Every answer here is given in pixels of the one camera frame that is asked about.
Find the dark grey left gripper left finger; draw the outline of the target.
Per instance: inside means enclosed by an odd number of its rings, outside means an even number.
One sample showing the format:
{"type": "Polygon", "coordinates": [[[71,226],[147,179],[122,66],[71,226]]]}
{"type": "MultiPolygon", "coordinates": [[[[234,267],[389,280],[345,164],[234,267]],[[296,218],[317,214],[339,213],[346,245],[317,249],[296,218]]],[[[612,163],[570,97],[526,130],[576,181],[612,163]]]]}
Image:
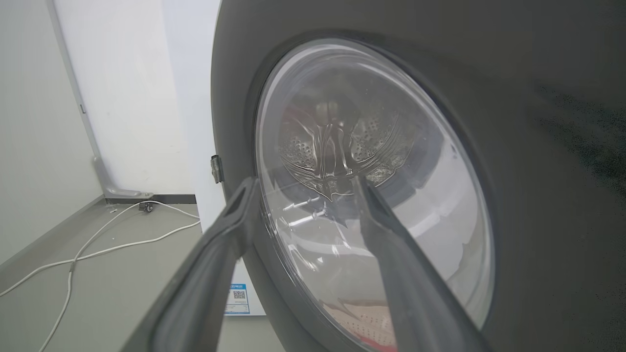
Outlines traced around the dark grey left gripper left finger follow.
{"type": "Polygon", "coordinates": [[[235,266],[253,246],[259,203],[259,180],[244,179],[121,352],[217,351],[235,266]]]}

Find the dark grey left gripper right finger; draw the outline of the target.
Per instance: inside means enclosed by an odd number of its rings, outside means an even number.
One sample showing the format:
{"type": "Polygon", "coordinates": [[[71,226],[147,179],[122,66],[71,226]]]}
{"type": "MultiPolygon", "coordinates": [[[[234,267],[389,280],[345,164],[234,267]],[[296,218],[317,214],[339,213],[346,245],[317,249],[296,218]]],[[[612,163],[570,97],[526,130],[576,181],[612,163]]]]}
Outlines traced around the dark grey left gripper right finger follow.
{"type": "Polygon", "coordinates": [[[483,334],[364,176],[353,181],[360,231],[376,257],[398,352],[492,352],[483,334]]]}

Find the dark grey washing machine door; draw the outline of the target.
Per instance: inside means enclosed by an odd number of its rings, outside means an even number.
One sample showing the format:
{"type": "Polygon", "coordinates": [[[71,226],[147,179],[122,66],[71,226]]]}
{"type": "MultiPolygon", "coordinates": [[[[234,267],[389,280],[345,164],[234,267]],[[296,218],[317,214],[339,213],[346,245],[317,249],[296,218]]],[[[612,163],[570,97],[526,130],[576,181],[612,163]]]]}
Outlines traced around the dark grey washing machine door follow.
{"type": "Polygon", "coordinates": [[[398,352],[364,176],[492,352],[626,352],[626,0],[221,0],[211,76],[285,350],[398,352]]]}

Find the white washing machine body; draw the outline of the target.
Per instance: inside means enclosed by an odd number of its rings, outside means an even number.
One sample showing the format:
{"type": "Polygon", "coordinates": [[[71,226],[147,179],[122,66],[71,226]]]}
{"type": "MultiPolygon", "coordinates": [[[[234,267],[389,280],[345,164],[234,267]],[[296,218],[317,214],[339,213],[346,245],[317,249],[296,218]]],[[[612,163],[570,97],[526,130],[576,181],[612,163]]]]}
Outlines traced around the white washing machine body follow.
{"type": "Polygon", "coordinates": [[[212,174],[211,71],[213,40],[221,0],[162,0],[166,42],[179,117],[185,129],[192,184],[206,231],[225,207],[221,183],[212,174]]]}

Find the blue QR code sticker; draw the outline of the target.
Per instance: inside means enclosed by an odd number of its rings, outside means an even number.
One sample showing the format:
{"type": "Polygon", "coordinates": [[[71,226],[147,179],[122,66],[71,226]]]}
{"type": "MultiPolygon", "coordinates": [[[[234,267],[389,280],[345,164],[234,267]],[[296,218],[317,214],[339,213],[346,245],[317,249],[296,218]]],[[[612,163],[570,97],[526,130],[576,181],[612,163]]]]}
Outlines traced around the blue QR code sticker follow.
{"type": "Polygon", "coordinates": [[[225,315],[250,314],[247,287],[245,284],[231,284],[226,297],[225,315]]]}

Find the grey metal partition frame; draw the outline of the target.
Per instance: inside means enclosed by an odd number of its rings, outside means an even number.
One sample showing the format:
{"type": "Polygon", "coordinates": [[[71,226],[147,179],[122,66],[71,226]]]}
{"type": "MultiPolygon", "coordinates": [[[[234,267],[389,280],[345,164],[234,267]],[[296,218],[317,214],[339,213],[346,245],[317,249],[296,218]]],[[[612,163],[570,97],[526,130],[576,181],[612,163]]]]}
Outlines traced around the grey metal partition frame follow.
{"type": "Polygon", "coordinates": [[[69,84],[72,89],[72,94],[75,98],[76,105],[80,112],[81,120],[83,122],[89,144],[91,145],[93,158],[92,166],[100,182],[101,189],[103,190],[103,196],[105,199],[121,199],[130,200],[131,202],[141,202],[142,200],[152,198],[155,194],[150,192],[141,192],[139,190],[122,189],[112,180],[110,172],[107,169],[105,161],[102,158],[102,153],[98,142],[96,141],[94,131],[92,129],[91,120],[85,106],[80,87],[77,82],[76,74],[72,67],[71,58],[67,49],[67,43],[65,41],[63,31],[61,28],[60,18],[54,0],[45,0],[50,15],[51,24],[54,30],[54,36],[60,49],[61,59],[63,60],[69,84]]]}

